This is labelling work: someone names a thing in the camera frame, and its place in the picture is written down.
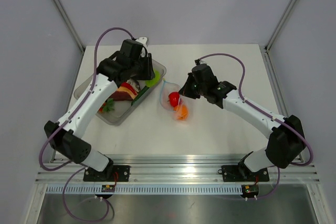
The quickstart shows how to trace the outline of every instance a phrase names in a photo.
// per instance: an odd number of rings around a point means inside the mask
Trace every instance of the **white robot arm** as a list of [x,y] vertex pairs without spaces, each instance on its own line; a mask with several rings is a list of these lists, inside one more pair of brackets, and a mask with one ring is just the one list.
[[[97,68],[96,82],[93,89],[90,86],[77,100],[65,115],[56,123],[48,121],[44,127],[48,137],[63,123],[68,123],[50,141],[53,149],[65,155],[77,164],[83,164],[98,172],[106,172],[112,167],[113,161],[100,152],[91,148],[91,145],[81,138],[104,101],[112,95],[121,83],[130,77],[136,80],[151,80],[155,74],[152,67],[152,56],[147,50],[148,39],[141,37],[137,40],[124,40],[120,51],[100,62]],[[90,92],[85,103],[78,109],[79,104]]]
[[269,166],[286,168],[303,151],[305,144],[302,140],[281,124],[282,122],[290,125],[303,136],[302,125],[297,117],[291,115],[285,118],[248,99],[249,103],[262,111],[267,111],[272,118],[265,116],[247,104],[247,99],[241,98],[234,85],[227,81],[218,82],[207,64],[201,64],[199,60],[195,62],[196,66],[188,74],[188,79],[179,93],[192,99],[205,97],[209,103],[240,116],[269,139],[267,147],[247,154],[238,163],[238,170],[242,177],[247,178],[249,174]]

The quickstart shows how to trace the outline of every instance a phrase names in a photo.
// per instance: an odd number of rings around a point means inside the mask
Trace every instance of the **green vegetable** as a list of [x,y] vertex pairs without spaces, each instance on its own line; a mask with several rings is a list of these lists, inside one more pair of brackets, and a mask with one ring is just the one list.
[[134,100],[131,103],[131,106],[143,95],[145,92],[149,89],[149,87],[145,86],[143,89],[138,93],[138,95],[134,98]]
[[114,110],[114,100],[112,98],[107,99],[102,112],[110,112]]

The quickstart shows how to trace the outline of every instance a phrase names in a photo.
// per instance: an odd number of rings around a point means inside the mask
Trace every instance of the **cable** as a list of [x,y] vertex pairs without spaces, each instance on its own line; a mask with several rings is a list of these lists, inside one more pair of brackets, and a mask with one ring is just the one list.
[[[203,56],[203,57],[200,57],[199,60],[202,60],[202,59],[205,59],[205,58],[208,58],[208,57],[211,57],[211,56],[217,56],[217,55],[221,55],[221,56],[228,56],[230,58],[233,58],[235,60],[237,60],[241,67],[243,68],[243,74],[242,74],[242,77],[240,79],[240,82],[239,82],[239,88],[238,88],[238,92],[239,92],[239,96],[240,98],[245,101],[248,105],[250,105],[252,108],[254,108],[255,110],[259,111],[261,114],[267,116],[268,118],[272,119],[273,120],[273,116],[268,114],[267,112],[263,111],[262,109],[258,108],[257,106],[255,106],[253,103],[249,102],[248,100],[245,100],[244,96],[243,96],[243,93],[242,93],[242,85],[243,85],[243,80],[244,80],[244,77],[245,77],[245,65],[243,64],[243,62],[238,59],[237,57],[233,56],[233,55],[229,55],[229,54],[224,54],[224,53],[218,53],[218,54],[210,54],[210,55],[206,55],[206,56]],[[298,164],[298,163],[293,163],[291,162],[292,165],[296,165],[296,166],[307,166],[309,164],[311,164],[311,162],[313,161],[314,159],[314,154],[313,154],[313,150],[310,146],[310,144],[307,142],[307,140],[301,136],[300,133],[298,133],[295,129],[293,129],[291,126],[289,126],[288,124],[286,124],[285,122],[282,122],[280,121],[279,119],[275,119],[275,121],[277,123],[280,123],[281,125],[283,125],[284,127],[286,127],[287,129],[289,129],[291,132],[293,132],[298,138],[300,138],[301,141],[303,141],[303,143],[306,145],[308,151],[309,151],[309,160],[306,162],[306,163],[303,163],[303,164]]]
[[[100,197],[100,200],[103,200],[103,201],[106,203],[106,207],[107,207],[107,209],[106,209],[106,213],[105,213],[101,218],[99,218],[99,219],[97,219],[97,220],[84,220],[84,219],[81,219],[81,218],[75,216],[74,214],[72,214],[72,212],[70,211],[70,209],[69,209],[68,206],[67,206],[67,203],[65,202],[65,191],[66,191],[66,188],[67,188],[69,182],[71,181],[71,179],[72,179],[74,176],[76,176],[78,173],[80,173],[80,172],[81,172],[82,170],[84,170],[84,169],[85,169],[85,167],[79,169],[79,170],[76,171],[74,174],[72,174],[72,175],[68,178],[68,180],[66,181],[66,183],[65,183],[65,185],[64,185],[64,188],[63,188],[63,191],[62,191],[62,201],[63,201],[63,205],[64,205],[64,208],[65,208],[67,214],[70,215],[70,216],[71,216],[72,218],[74,218],[75,220],[79,220],[79,221],[83,221],[83,222],[87,222],[87,223],[97,223],[97,222],[101,222],[101,221],[102,221],[103,219],[105,219],[106,216],[108,215],[109,210],[110,210],[110,207],[111,207],[111,209],[112,209],[112,211],[113,211],[113,207],[112,207],[111,203],[110,203],[108,200],[106,200],[106,199]],[[87,199],[83,200],[81,203],[83,203],[83,202],[85,202],[85,201],[87,201],[87,200],[89,200],[89,199],[96,199],[96,197],[87,198]]]
[[124,31],[126,32],[132,39],[134,39],[133,35],[127,31],[126,29],[124,28],[121,28],[121,27],[112,27],[112,28],[109,28],[107,29],[105,32],[102,33],[102,35],[100,35],[100,37],[98,38],[97,42],[96,42],[96,45],[95,45],[95,52],[93,54],[93,78],[92,78],[92,84],[91,84],[91,87],[90,87],[90,91],[88,91],[88,93],[85,95],[85,97],[83,98],[83,100],[78,104],[78,106],[74,109],[74,111],[69,115],[68,117],[68,120],[66,120],[61,126],[59,126],[51,135],[50,137],[48,138],[48,140],[43,144],[40,152],[39,152],[39,155],[38,155],[38,162],[40,164],[40,166],[42,167],[43,170],[46,170],[48,172],[53,172],[55,170],[58,170],[58,169],[61,169],[62,167],[68,165],[71,163],[71,161],[67,161],[63,164],[61,164],[60,166],[57,166],[55,168],[48,168],[46,167],[44,164],[43,164],[43,152],[45,151],[47,145],[50,143],[50,141],[54,138],[54,136],[61,130],[63,129],[63,127],[68,123],[70,122],[70,120],[75,116],[75,114],[78,112],[78,110],[83,106],[83,104],[86,102],[86,100],[89,98],[89,95],[91,94],[91,91],[94,89],[95,87],[95,83],[96,83],[96,77],[97,77],[97,51],[98,51],[98,46],[99,46],[99,43],[101,42],[102,38],[105,36],[105,34],[107,34],[108,32],[110,31],[113,31],[113,30],[121,30],[121,31]]

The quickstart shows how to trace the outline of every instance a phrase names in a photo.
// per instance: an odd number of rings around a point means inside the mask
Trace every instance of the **gray wall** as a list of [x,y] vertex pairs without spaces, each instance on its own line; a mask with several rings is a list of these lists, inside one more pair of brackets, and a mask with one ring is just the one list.
[[81,55],[50,0],[0,6],[0,222],[19,223],[43,126],[64,113]]
[[[151,44],[265,44],[289,0],[61,0],[85,45],[122,26]],[[118,44],[112,33],[103,44]]]
[[336,220],[336,2],[300,0],[271,54],[290,113],[302,119]]

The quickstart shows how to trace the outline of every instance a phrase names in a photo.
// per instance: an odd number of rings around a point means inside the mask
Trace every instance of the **white tabletop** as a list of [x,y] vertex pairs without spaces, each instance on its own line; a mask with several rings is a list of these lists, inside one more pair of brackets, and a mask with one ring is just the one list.
[[[120,46],[100,46],[98,61]],[[94,46],[86,47],[75,89],[93,73]],[[240,58],[246,66],[243,93],[271,111],[278,112],[258,45],[155,45],[153,59],[166,66],[165,79],[182,86],[194,60],[225,52]],[[235,60],[216,56],[206,59],[219,81],[238,86],[242,69]],[[267,144],[265,137],[238,116],[209,104],[205,98],[190,100],[187,122],[175,121],[159,104],[161,83],[119,126],[98,117],[90,122],[83,140],[103,154],[242,154]],[[72,96],[70,106],[75,102]]]

